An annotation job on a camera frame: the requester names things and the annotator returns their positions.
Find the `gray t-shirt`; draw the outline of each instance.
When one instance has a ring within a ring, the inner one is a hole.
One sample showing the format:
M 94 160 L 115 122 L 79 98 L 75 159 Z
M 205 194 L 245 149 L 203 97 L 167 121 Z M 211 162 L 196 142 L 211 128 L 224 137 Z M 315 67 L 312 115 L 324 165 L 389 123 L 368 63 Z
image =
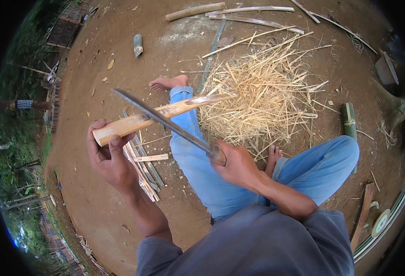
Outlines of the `gray t-shirt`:
M 183 253 L 156 237 L 140 242 L 136 275 L 353 275 L 343 214 L 317 209 L 303 222 L 249 206 L 217 222 Z

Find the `blue jeans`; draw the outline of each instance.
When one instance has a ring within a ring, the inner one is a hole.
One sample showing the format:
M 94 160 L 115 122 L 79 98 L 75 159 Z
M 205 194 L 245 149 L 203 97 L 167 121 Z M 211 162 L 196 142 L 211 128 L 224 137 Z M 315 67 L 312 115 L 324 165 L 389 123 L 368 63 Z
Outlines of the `blue jeans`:
M 189 99 L 192 95 L 191 87 L 175 87 L 170 90 L 170 103 Z M 172 117 L 172 121 L 203 141 L 196 110 Z M 264 196 L 222 180 L 211 167 L 205 152 L 174 132 L 170 147 L 189 184 L 215 221 L 252 204 L 267 204 Z M 357 142 L 343 135 L 290 159 L 280 157 L 272 179 L 309 196 L 320 205 L 339 189 L 358 158 Z

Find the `brown soil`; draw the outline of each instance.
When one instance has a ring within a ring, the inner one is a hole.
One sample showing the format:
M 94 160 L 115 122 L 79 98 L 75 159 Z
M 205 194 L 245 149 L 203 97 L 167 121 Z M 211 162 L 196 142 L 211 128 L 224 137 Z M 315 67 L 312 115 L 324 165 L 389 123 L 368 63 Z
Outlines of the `brown soil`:
M 62 197 L 66 207 L 57 215 L 61 224 L 70 225 L 83 235 L 93 250 L 94 256 L 102 267 L 109 273 L 117 275 L 133 275 L 136 269 L 136 248 L 143 236 L 133 223 L 128 209 L 120 195 L 110 185 L 92 171 L 89 165 L 85 135 L 90 123 L 106 118 L 118 120 L 122 110 L 128 104 L 110 88 L 116 87 L 135 93 L 151 106 L 160 106 L 169 101 L 168 93 L 150 91 L 149 81 L 159 76 L 172 77 L 183 71 L 201 71 L 197 67 L 197 56 L 209 52 L 213 37 L 219 26 L 219 21 L 203 17 L 189 17 L 173 22 L 164 22 L 164 16 L 173 11 L 187 8 L 198 3 L 185 0 L 165 1 L 92 1 L 91 5 L 100 7 L 98 12 L 89 18 L 83 30 L 79 33 L 68 55 L 66 74 L 61 84 L 61 116 L 58 129 L 54 136 L 53 150 L 47 160 L 46 173 L 57 168 L 62 183 Z M 229 8 L 236 7 L 236 1 L 227 1 Z M 272 5 L 273 1 L 260 0 L 253 5 Z M 104 7 L 110 5 L 106 14 Z M 289 1 L 280 3 L 281 6 L 293 6 Z M 329 1 L 320 0 L 309 3 L 308 8 L 316 13 L 322 13 L 326 7 L 333 15 L 353 30 L 363 32 L 371 46 L 375 49 L 387 49 L 387 27 L 379 11 L 368 1 Z M 330 49 L 317 51 L 306 62 L 311 65 L 313 72 L 321 80 L 329 80 L 327 90 L 319 96 L 319 102 L 332 100 L 335 109 L 344 102 L 352 102 L 358 129 L 374 138 L 374 141 L 364 135 L 358 135 L 360 158 L 358 172 L 349 177 L 338 192 L 327 200 L 322 207 L 337 209 L 344 213 L 349 234 L 351 235 L 358 218 L 362 199 L 360 197 L 363 184 L 371 178 L 370 170 L 376 176 L 380 192 L 373 196 L 380 204 L 380 209 L 372 211 L 368 224 L 372 225 L 380 211 L 392 207 L 405 182 L 405 141 L 399 141 L 391 149 L 386 148 L 385 138 L 377 131 L 380 120 L 385 118 L 383 101 L 379 100 L 376 91 L 369 85 L 368 78 L 376 77 L 373 62 L 376 56 L 367 48 L 362 54 L 357 53 L 345 33 L 322 22 L 315 25 L 302 11 L 295 7 L 294 14 L 285 12 L 262 12 L 261 19 L 277 21 L 285 25 L 298 25 L 310 28 L 315 34 L 302 40 L 302 44 L 318 45 L 320 41 L 333 42 L 344 50 L 333 49 L 339 55 L 339 61 L 332 58 Z M 245 13 L 245 17 L 256 18 L 257 12 Z M 269 27 L 248 23 L 227 22 L 223 36 L 234 35 L 235 39 L 254 33 L 270 30 Z M 142 34 L 144 53 L 135 58 L 133 55 L 133 36 Z M 224 51 L 220 59 L 231 56 L 234 52 L 245 52 L 244 46 L 234 47 Z M 112 69 L 107 66 L 112 59 L 115 63 Z M 199 76 L 189 73 L 190 85 L 196 89 Z M 107 77 L 109 83 L 102 79 Z M 128 114 L 138 113 L 129 107 Z M 313 125 L 316 141 L 319 144 L 343 134 L 341 118 L 337 113 L 325 109 L 319 113 Z M 141 132 L 145 141 L 155 140 L 163 136 L 158 124 L 143 129 Z M 169 138 L 151 143 L 149 154 L 170 152 Z M 293 155 L 309 148 L 308 137 L 301 132 L 284 152 Z M 174 242 L 184 250 L 192 246 L 207 234 L 210 229 L 210 216 L 201 205 L 198 197 L 192 192 L 186 178 L 177 163 L 167 166 L 164 162 L 156 165 L 165 187 L 160 192 L 161 200 L 158 206 L 166 214 L 172 230 Z M 56 182 L 46 183 L 48 189 Z M 183 185 L 187 193 L 184 196 Z M 361 236 L 365 239 L 371 231 L 367 228 Z

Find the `hand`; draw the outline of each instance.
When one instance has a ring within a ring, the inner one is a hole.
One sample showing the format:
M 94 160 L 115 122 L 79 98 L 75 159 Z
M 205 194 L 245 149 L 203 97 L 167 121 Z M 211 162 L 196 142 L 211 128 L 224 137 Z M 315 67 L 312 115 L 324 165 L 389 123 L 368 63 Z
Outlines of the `hand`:
M 253 158 L 243 146 L 230 146 L 222 140 L 215 143 L 226 155 L 226 166 L 220 166 L 211 162 L 216 173 L 226 182 L 235 186 L 246 188 L 257 193 L 255 184 L 266 175 L 256 166 Z
M 124 156 L 122 147 L 135 136 L 131 133 L 121 138 L 113 135 L 106 147 L 100 147 L 92 131 L 104 127 L 110 121 L 93 122 L 88 130 L 87 145 L 92 168 L 120 193 L 130 193 L 133 185 L 138 186 L 138 174 L 132 163 Z

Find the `round disc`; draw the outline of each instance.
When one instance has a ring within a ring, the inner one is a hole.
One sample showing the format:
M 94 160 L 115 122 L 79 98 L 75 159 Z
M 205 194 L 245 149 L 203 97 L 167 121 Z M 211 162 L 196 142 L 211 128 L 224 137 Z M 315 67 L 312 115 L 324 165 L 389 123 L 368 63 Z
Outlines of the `round disc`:
M 373 238 L 380 235 L 382 230 L 385 229 L 385 227 L 387 226 L 388 220 L 390 218 L 390 215 L 391 215 L 390 209 L 386 209 L 377 218 L 376 222 L 373 225 L 373 229 L 371 230 L 371 236 Z

